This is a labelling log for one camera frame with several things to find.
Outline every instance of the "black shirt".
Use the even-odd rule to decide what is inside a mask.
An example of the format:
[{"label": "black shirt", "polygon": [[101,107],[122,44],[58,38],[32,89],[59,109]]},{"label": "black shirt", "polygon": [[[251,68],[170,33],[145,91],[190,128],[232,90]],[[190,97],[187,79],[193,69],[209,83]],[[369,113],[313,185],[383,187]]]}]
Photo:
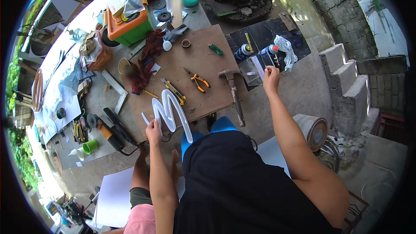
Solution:
[{"label": "black shirt", "polygon": [[182,170],[174,233],[341,233],[283,168],[264,164],[242,132],[197,140]]}]

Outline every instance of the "workbench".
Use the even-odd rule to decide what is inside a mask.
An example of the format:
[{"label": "workbench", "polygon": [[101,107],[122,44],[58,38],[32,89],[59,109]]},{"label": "workbench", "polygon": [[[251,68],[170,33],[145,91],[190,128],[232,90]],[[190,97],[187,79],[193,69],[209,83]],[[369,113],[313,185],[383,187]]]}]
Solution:
[{"label": "workbench", "polygon": [[[93,30],[96,25],[96,19],[95,21],[92,20],[91,16],[93,16],[93,14],[96,11],[100,11],[101,9],[104,9],[106,2],[107,2],[106,0],[94,0],[93,2],[91,2],[90,5],[88,5],[87,8],[84,9],[72,21],[72,23],[70,24],[70,29],[76,29],[77,27],[79,27],[80,29],[84,31]],[[184,24],[188,26],[188,30],[185,32],[185,34],[189,34],[192,31],[197,31],[197,30],[211,26],[211,23],[206,17],[206,14],[200,4],[197,4],[196,6],[191,7],[191,8],[188,8],[188,7],[184,8],[183,11],[188,13],[186,18],[184,18]],[[48,55],[46,56],[41,68],[45,69],[46,73],[50,72],[51,69],[53,69],[56,66],[57,56],[59,55],[60,50],[67,51],[72,44],[73,44],[73,41],[69,40],[68,35],[66,35],[65,33],[61,34],[60,37],[55,42],[55,44],[52,46]],[[119,60],[122,57],[127,57],[127,54],[132,49],[134,49],[137,45],[138,43],[133,44],[130,47],[119,45],[117,47],[111,48],[113,56],[108,61],[108,63],[104,66],[104,69],[106,69],[108,73],[111,74],[111,76],[122,86],[123,86],[123,81],[118,70]],[[74,47],[69,52],[69,54],[76,53],[76,51],[78,51],[78,48],[79,46]],[[133,57],[132,60],[137,60],[137,56],[138,55]],[[74,63],[75,61],[73,59],[67,58],[61,64],[60,69],[63,71],[68,70],[68,68],[71,67],[71,65],[73,65]],[[117,91],[115,91],[115,89],[108,89],[107,91],[104,91],[104,86],[108,82],[101,75],[101,70],[94,72],[94,74],[95,76],[92,77],[91,89],[89,93],[86,94],[85,96],[85,100],[86,100],[85,110],[87,113],[91,112],[91,113],[98,115],[101,118],[103,117],[106,118],[107,116],[105,115],[103,108],[109,107],[110,109],[114,110],[114,107],[117,105],[117,101],[119,100],[120,95],[117,93]],[[57,84],[56,85],[51,84],[49,87],[57,88]],[[126,100],[120,110],[119,118],[137,142],[144,141],[146,139],[146,136],[142,134],[140,127],[138,125],[138,122],[137,122],[137,118],[132,114],[133,114],[132,107],[130,106],[129,102]],[[61,160],[62,169],[65,170],[68,168],[76,167],[77,166],[76,162],[80,162],[80,160],[78,159],[76,155],[69,155],[69,153],[73,149],[80,148],[81,145],[74,142],[73,137],[72,137],[72,132],[69,126],[64,128],[63,132],[65,134],[65,137],[62,137],[60,134],[56,134],[51,139],[51,142],[49,143],[52,143],[52,145],[55,146],[55,150],[59,154],[59,158]],[[88,133],[88,135],[90,139],[97,140],[99,144],[99,148],[93,153],[91,153],[91,155],[87,156],[86,159],[83,162],[81,162],[81,164],[84,164],[96,158],[103,157],[107,154],[116,152],[116,150],[110,145],[110,143],[104,138],[104,136],[98,130],[92,129],[91,132]],[[56,141],[60,142],[60,144],[62,145],[62,148],[60,147],[60,145],[55,145]],[[127,150],[127,152],[131,152],[133,150],[133,147],[125,148],[125,150]]]}]

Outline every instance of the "person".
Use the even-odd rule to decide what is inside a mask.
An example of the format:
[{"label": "person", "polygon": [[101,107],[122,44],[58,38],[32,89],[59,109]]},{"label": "person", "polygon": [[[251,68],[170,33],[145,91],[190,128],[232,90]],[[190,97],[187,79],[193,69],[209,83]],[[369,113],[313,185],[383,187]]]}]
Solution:
[{"label": "person", "polygon": [[[105,234],[156,233],[155,212],[150,192],[151,184],[149,173],[147,171],[146,156],[146,150],[143,147],[140,147],[140,154],[133,169],[132,184],[130,187],[130,204],[132,207],[126,226],[107,231]],[[180,156],[178,150],[175,149],[172,151],[171,171],[169,173],[170,183],[175,189],[179,180],[179,172],[176,166],[179,160]]]},{"label": "person", "polygon": [[349,193],[306,144],[278,95],[279,76],[278,69],[267,66],[263,87],[291,178],[283,168],[264,164],[251,140],[221,117],[210,134],[193,132],[192,144],[183,135],[185,192],[178,203],[159,156],[159,122],[149,124],[150,193],[158,234],[341,233]]}]

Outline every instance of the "blue shorts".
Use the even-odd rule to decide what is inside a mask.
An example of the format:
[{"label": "blue shorts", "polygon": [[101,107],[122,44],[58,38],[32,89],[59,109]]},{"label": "blue shorts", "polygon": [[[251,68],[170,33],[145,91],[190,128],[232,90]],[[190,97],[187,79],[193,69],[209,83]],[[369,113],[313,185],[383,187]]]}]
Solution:
[{"label": "blue shorts", "polygon": [[[233,123],[228,117],[220,117],[212,125],[210,134],[215,133],[215,132],[231,131],[231,130],[238,131],[238,129],[233,125]],[[188,143],[185,133],[183,133],[181,136],[180,148],[182,149],[182,160],[184,160],[185,151],[190,147],[190,145],[195,143],[198,139],[205,136],[195,131],[191,131],[191,133],[192,133],[192,139],[193,139],[192,143]]]}]

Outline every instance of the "angle grinder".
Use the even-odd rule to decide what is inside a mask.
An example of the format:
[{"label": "angle grinder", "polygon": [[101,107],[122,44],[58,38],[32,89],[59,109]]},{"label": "angle grinder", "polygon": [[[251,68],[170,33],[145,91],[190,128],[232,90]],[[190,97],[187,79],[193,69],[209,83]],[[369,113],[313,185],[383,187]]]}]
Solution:
[{"label": "angle grinder", "polygon": [[98,129],[105,139],[117,150],[120,151],[124,148],[124,145],[120,142],[120,140],[113,135],[112,131],[103,123],[99,116],[89,113],[86,116],[86,122],[88,126],[91,128]]}]

